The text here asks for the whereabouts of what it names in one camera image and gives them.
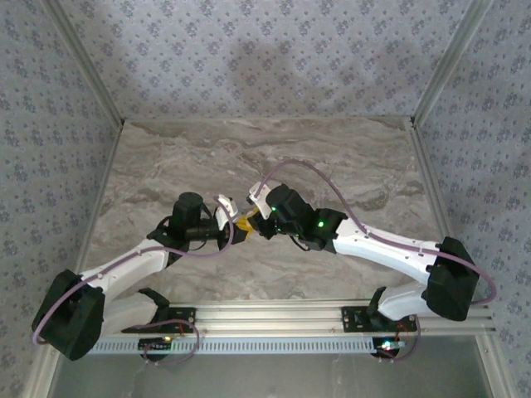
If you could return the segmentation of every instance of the cable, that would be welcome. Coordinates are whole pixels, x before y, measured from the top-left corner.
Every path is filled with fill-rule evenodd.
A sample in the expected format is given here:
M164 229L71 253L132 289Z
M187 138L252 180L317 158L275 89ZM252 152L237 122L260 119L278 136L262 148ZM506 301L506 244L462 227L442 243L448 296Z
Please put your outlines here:
M301 244L300 244L300 243L299 243L299 242L298 242L293 236L291 236L291 235L290 235L290 239L291 239L291 241L292 241L293 243L295 243L295 245L296 245L299 249L301 249L302 251L309 251L309 250L310 250L309 247L304 247L304 246L302 246L302 245L301 245Z
M195 249L189 249L188 251L198 251L202 249L203 247L205 247L206 244L207 244L207 241L204 240L198 247L196 247Z
M188 253L186 251L173 249L171 247L152 246L152 247L146 247L145 249L142 249L140 251L135 251L134 253L130 253L130 254L126 255L125 257L122 257L121 259L116 260L114 263L110 264L109 266L107 266L106 268L101 270L99 274L91 275L87 279L83 279L78 284L76 284L72 288L68 289L66 291L66 293L64 293L62 296L60 296L59 299L56 302L53 303L53 305L50 307L48 312L44 315L44 317L42 317L41 321L39 322L39 324L35 328L35 332L32 335L33 344L35 344L35 345L46 344L46 342L39 340L39 336L41 334L42 329L44 328L46 323L50 320L50 318L53 315L53 313L73 293L75 293L76 291L81 289L86 284L89 284L93 280L97 279L99 277L98 275L105 275L105 274L109 273L110 271L112 271L113 269L115 269L116 267L121 266L122 264L126 263L127 261L133 259L134 257L136 257L138 255L143 255L144 253L149 253L149 252L152 252L152 251L167 251L169 253L174 253L176 255L181 255L182 257L196 257L196 258L201 258L201 259L211 259L211 258L214 258L214 257L218 257L222 253L225 253L228 250L228 248L231 247L231 244L232 244L232 239L234 237L234 225L232 224L232 221L231 221L231 215L228 212L228 210L225 208L225 206L223 206L223 204L219 201L219 199L217 197L214 198L214 201L216 201L216 203L220 205L220 208L222 209L222 211L225 212L225 215L227 216L228 223L229 223L229 239L228 239L228 242L225 245L225 247L223 247L217 253L212 253L210 255L199 255L199 254L195 254L195 253Z
M264 187L264 185L279 170L281 170L283 167L287 166L288 164L296 164L298 166L309 168L310 170L313 170L314 172L316 172L321 178L323 178L326 181L326 183L332 188L332 190L335 192L335 194L338 196L339 200L343 204L343 207L347 211L348 216L351 218L351 220L354 222L354 224L356 224L356 226L358 226L360 231L363 232L365 235L373 238L374 240L377 240L378 242L383 243L384 245L389 245L389 246L392 246L392 247L396 247L398 249L412 251L413 253L421 253L422 252L422 253L425 253L425 254L435 255L435 256L439 256L439 257L442 257L442 258L445 258L445 259L448 259L448 260L451 260L451 261L455 261L456 263L464 265L466 268L472 269L474 272L476 272L489 285L489 287L490 287L490 295L487 298L484 298L484 299L481 299L481 300L478 300L478 301L474 301L474 302L472 302L472 304L487 304L487 303L490 303L491 301L493 301L496 298L497 289L496 289L496 285L494 284L494 281L492 280L492 278L490 278L490 276L485 271L483 271L481 268L476 267L471 262L463 260L463 259L461 259L461 258L459 258L459 257L457 257L455 255L449 255L448 253L443 253L441 251L422 249L421 247L418 247L418 246L405 245L403 243L398 243L398 242L395 242L393 240L382 238L381 236L375 235L372 232L367 231L367 228L365 227L365 225L354 215L352 209L350 208L350 205L347 203L347 201L345 200L345 198L343 197L343 195L341 194L339 189L334 185L332 180L330 180L330 178L328 178L326 176L326 174L321 172L318 168L316 168L314 165L312 165L310 163L303 162L303 161L297 160L297 159L288 159L288 160L285 160L284 162L281 162L281 163L277 164L264 177L264 179L262 180L260 186L258 186L258 189L254 193L254 196L258 197L258 195L260 195L260 192L261 192L262 188Z
M164 366L177 365L178 363L186 362L188 359L190 359L191 357L193 357L196 354L197 350L199 349L199 344L201 343L201 335L199 334L199 330L196 328L196 325L194 325L193 323L191 323L189 321L185 321L183 319L169 319L168 321L148 323L147 325L136 325L136 326L133 326L132 328L135 328L135 329L148 329L148 328L156 328L158 326L171 325L173 323L178 323L179 326L186 325L186 326L188 326L189 328L191 328L193 330L193 332L196 335L196 342L193 345L192 350L188 354L186 354L184 357L176 359L176 360L173 360L173 361L164 361L164 362L151 361L151 360L148 359L148 355L147 354L148 354L148 351L151 348L152 344L148 344L148 345L146 345L144 347L144 354L142 354L142 358L147 363L150 363L150 364L155 365L155 366L158 366L158 365L164 365Z

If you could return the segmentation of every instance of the blue floral wallpaper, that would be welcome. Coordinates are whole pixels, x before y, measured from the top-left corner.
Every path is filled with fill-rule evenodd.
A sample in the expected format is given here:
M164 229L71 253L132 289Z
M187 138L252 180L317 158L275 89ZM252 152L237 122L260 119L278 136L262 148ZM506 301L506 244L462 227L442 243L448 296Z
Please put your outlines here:
M469 0L62 0L126 119L412 114Z
M494 320L531 396L529 1L494 1L421 131L455 232L499 286Z
M115 129L38 1L0 2L0 396L16 397L30 325L75 266Z

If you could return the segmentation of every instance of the marble surface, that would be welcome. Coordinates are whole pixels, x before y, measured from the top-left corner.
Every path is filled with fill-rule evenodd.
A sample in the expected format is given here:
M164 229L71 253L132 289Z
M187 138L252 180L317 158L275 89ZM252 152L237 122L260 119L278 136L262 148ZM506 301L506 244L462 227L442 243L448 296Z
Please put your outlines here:
M248 206L248 189L287 158L331 176L359 218L401 235L437 240L435 222L401 118L208 120L126 123L119 141L86 268L138 244L182 192L212 209L223 193ZM288 166L277 182L314 207L341 210L310 170ZM216 251L214 243L203 253ZM149 286L173 302L218 299L370 298L380 286L408 281L367 260L305 253L285 236L256 233L211 260L181 259L128 293Z

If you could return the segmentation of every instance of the purple cable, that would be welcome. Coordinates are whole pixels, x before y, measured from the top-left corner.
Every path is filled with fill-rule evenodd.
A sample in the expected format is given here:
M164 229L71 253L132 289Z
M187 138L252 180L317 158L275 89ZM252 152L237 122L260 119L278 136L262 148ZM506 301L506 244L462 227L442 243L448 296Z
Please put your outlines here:
M352 209L350 208L350 205L347 203L347 201L345 200L345 198L343 197L343 195L341 194L339 189L334 185L332 180L330 180L330 178L328 178L323 172L321 172L318 168L316 168L314 165L312 165L310 163L303 162L303 161L297 160L297 159L288 159L288 160L285 160L284 162L281 162L281 163L277 164L273 168L273 170L271 170L269 173L267 173L267 175L264 177L264 179L262 180L260 186L258 186L258 189L256 190L254 196L257 197L260 194L260 192L261 192L262 188L264 187L264 185L273 177L273 175L275 175L279 170L281 170L284 166L287 166L288 164L296 164L298 166L306 167L306 168L309 168L310 170L313 170L317 174L319 174L319 176L321 178L323 178L326 181L327 184L329 184L329 186L332 188L332 190L338 196L339 200L343 204L343 207L347 211L348 216L350 217L350 219L354 222L354 224L356 224L356 226L358 226L360 231L363 232L365 235L373 238L374 240L377 240L378 242L383 243L384 245L389 245L389 246L392 246L392 247L396 247L398 249L409 250L409 251L412 251L414 253L421 253L422 252L422 253L427 253L429 255L435 255L435 256L443 257L445 259L448 259L448 260L451 260L451 261L455 261L456 263L464 265L466 268L472 269L474 272L476 272L479 276L481 276L484 280L486 280L487 284L490 287L490 295L487 298L483 298L481 300L474 301L472 304L487 304L487 303L490 303L491 301L493 301L496 298L497 289L496 289L496 285L494 284L494 281L492 280L492 278L490 278L490 276L485 271L483 271L481 268L476 267L475 265L473 265L469 261L460 259L459 257L456 257L454 255L449 255L448 253L442 253L442 252L437 251L437 250L427 250L427 249L423 250L422 248L417 247L417 246L411 246L411 245L405 245L403 243L398 243L398 242L395 242L393 240L382 238L381 236L375 235L372 232L368 232L367 228L365 228L365 225L362 224L362 222L354 215Z
M103 270L101 270L101 272L99 274L105 275L105 274L109 273L110 271L112 271L113 269L115 269L116 267L119 267L123 263L126 263L127 261L133 259L134 257L136 257L138 255L143 255L144 253L149 253L151 251L167 251L169 253L174 253L176 255L181 255L183 257L196 257L196 258L202 258L202 259L211 259L213 257L218 257L222 253L225 253L228 250L228 248L232 245L232 238L234 237L234 225L232 224L231 215L229 214L228 210L223 206L223 204L218 200L217 197L214 198L214 201L216 201L220 205L220 208L222 209L222 211L225 212L225 215L227 216L227 219L229 220L229 240L228 240L227 244L225 245L225 247L223 247L217 253L212 253L210 255L199 255L199 254L196 254L196 253L188 253L186 251L173 249L171 247L161 247L161 246L146 247L145 249L142 249L142 250L140 250L138 252L131 253L131 254L126 255L125 257L119 259L119 260L116 260L114 263L110 264L108 267L106 267ZM59 299L56 302L54 302L54 304L50 307L50 309L44 315L44 317L42 317L41 321L39 322L39 324L35 328L35 332L33 333L33 336L32 336L33 344L35 344L35 345L46 344L46 342L39 340L39 336L41 334L42 329L44 328L46 323L50 320L50 318L53 315L53 313L73 293L75 293L77 290L81 289L83 286L85 286L86 284L90 283L91 281L93 281L94 279L97 279L97 278L98 278L98 274L94 274L94 275L90 276L89 278L80 281L78 284L76 284L74 287L70 288L66 293L64 293L62 296L60 296Z
M142 355L144 360L146 360L148 363L151 363L152 365L155 365L155 366L158 366L158 365L165 365L165 366L167 366L167 365L177 365L178 363L186 362L188 359L190 359L191 357L193 357L196 354L197 350L199 349L199 344L201 343L201 341L200 341L201 336L199 335L199 331L197 330L196 325L194 325L193 323L191 323L189 321L185 321L183 319L170 319L168 321L149 323L147 325L136 325L136 326L133 326L132 328L135 328L135 329L156 328L158 326L171 325L172 323L186 325L186 326L190 327L193 330L193 332L196 335L196 342L193 345L192 350L188 354L186 354L184 357L176 359L176 360L173 360L173 361L164 361L164 362L151 361L151 360L148 359L147 353L148 353L149 349L151 348L152 344L148 344L146 347L144 347L144 354Z

